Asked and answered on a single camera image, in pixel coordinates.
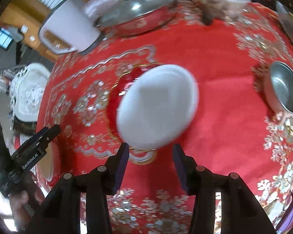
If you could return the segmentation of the left hand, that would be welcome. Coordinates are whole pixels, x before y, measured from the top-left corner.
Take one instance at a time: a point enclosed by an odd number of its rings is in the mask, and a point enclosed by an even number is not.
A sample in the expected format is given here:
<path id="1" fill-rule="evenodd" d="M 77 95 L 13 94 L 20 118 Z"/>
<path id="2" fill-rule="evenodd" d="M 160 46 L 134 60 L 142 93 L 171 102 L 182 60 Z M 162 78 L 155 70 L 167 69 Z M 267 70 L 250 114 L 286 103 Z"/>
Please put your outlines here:
<path id="1" fill-rule="evenodd" d="M 33 172 L 30 172 L 31 178 L 35 183 L 35 198 L 41 204 L 45 196 L 40 187 L 36 184 L 37 177 Z M 18 231 L 24 231 L 31 221 L 30 214 L 26 211 L 25 205 L 28 203 L 29 195 L 26 191 L 21 191 L 17 194 L 9 195 L 9 202 L 15 226 Z"/>

